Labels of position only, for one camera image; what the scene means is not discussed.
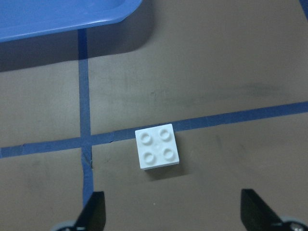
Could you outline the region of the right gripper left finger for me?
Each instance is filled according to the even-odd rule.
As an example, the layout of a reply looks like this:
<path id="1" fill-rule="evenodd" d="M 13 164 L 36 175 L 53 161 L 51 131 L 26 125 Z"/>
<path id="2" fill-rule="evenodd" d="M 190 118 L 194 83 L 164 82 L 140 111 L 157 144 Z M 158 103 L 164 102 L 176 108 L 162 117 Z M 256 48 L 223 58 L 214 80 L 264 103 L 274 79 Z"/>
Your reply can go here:
<path id="1" fill-rule="evenodd" d="M 104 192 L 93 192 L 72 227 L 73 231 L 103 231 L 106 224 Z"/>

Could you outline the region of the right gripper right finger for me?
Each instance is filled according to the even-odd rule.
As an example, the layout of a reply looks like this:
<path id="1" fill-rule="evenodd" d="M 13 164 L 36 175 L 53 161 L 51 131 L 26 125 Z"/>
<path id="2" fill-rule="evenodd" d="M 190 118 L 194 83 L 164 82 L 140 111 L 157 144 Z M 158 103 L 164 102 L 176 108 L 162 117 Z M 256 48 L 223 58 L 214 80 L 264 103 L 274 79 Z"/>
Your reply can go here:
<path id="1" fill-rule="evenodd" d="M 247 231 L 279 231 L 280 217 L 253 190 L 241 190 L 241 221 Z"/>

